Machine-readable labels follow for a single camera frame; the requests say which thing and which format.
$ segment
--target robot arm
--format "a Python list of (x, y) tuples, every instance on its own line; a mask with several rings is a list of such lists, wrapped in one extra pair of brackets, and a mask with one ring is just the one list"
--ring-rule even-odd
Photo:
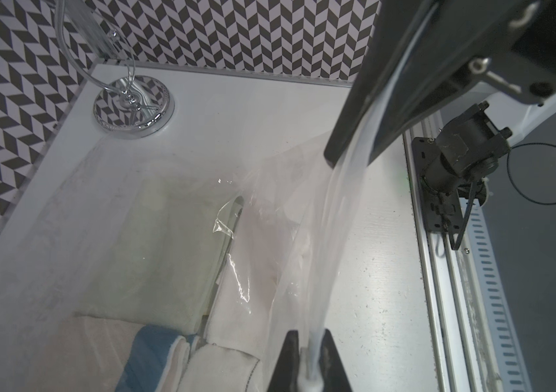
[[(488, 101), (487, 116), (498, 129), (512, 130), (513, 144), (520, 140), (520, 124), (534, 127), (533, 123), (556, 112), (556, 0), (438, 3), (396, 84), (371, 160), (402, 131), (478, 82), (492, 85), (502, 91), (499, 96), (509, 98), (502, 103), (502, 113), (499, 99)], [(430, 0), (381, 4), (369, 51), (324, 151), (330, 166), (347, 149), (359, 121), (386, 85), (409, 37), (432, 4)], [(526, 106), (543, 109), (526, 110)]]
[(490, 95), (485, 114), (498, 129), (508, 127), (512, 135), (507, 139), (513, 147), (556, 113), (556, 93), (539, 105), (525, 105), (502, 92)]

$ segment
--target black cable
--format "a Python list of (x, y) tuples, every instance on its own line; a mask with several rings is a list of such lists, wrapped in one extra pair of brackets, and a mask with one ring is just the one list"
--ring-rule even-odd
[[(515, 150), (518, 147), (524, 147), (525, 145), (548, 145), (549, 147), (554, 147), (556, 148), (556, 145), (554, 144), (550, 144), (550, 143), (524, 143), (524, 144), (518, 144), (515, 147), (511, 148), (511, 151)], [(513, 177), (511, 177), (511, 170), (509, 168), (509, 158), (511, 158), (511, 152), (509, 151), (509, 154), (507, 155), (507, 175), (509, 176), (509, 181), (511, 182), (511, 185), (513, 185), (513, 189), (515, 189), (517, 191), (517, 193), (520, 194), (520, 196), (522, 196), (524, 199), (535, 203), (535, 204), (539, 204), (541, 206), (555, 206), (556, 205), (556, 201), (554, 203), (542, 203), (541, 201), (537, 201), (537, 200), (533, 200), (530, 197), (526, 196), (525, 194), (522, 193), (522, 191), (519, 190), (519, 188), (517, 187), (517, 185), (513, 182)]]
[(450, 234), (450, 247), (452, 250), (458, 250), (461, 247), (461, 241), (463, 240), (463, 234), (465, 233), (465, 228), (467, 227), (467, 222), (470, 220), (470, 214), (472, 213), (472, 205), (474, 204), (474, 198), (476, 197), (476, 191), (478, 189), (478, 184), (482, 181), (474, 181), (470, 185), (470, 194), (467, 197), (467, 207), (465, 208), (465, 215), (463, 215), (463, 224), (461, 229), (459, 229), (459, 234), (457, 235), (457, 240), (453, 243), (454, 235)]

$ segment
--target folded towel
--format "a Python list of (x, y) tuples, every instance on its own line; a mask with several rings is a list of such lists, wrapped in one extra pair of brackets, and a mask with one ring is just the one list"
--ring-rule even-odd
[(206, 324), (206, 341), (263, 357), (278, 274), (293, 240), (293, 223), (281, 211), (244, 207), (221, 271)]
[(136, 334), (115, 392), (175, 391), (189, 358), (184, 336), (155, 325)]
[(206, 345), (206, 341), (199, 335), (188, 335), (186, 341), (191, 345), (189, 351), (189, 358), (192, 358), (197, 350)]
[(215, 219), (232, 196), (217, 180), (146, 179), (78, 314), (196, 333), (231, 238)]
[(257, 358), (208, 344), (197, 350), (182, 376), (179, 392), (257, 392), (261, 389)]
[(68, 318), (32, 363), (25, 390), (175, 391), (188, 352), (189, 344), (175, 331), (105, 318)]

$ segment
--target mounting plate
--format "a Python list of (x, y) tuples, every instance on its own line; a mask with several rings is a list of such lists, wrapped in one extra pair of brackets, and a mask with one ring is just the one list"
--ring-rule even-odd
[(424, 170), (428, 165), (439, 159), (441, 151), (434, 139), (416, 137), (411, 142), (415, 171), (420, 178), (420, 197), (422, 199), (422, 215), (426, 231), (459, 234), (463, 224), (463, 213), (456, 192), (444, 194), (429, 191), (422, 182)]

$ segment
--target black and white tile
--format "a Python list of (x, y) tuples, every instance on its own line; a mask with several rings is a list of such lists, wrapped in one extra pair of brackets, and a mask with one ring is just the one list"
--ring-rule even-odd
[[(0, 0), (0, 220), (78, 90), (41, 0)], [(89, 48), (67, 23), (67, 43), (86, 67)]]
[(88, 0), (138, 59), (353, 80), (379, 0)]

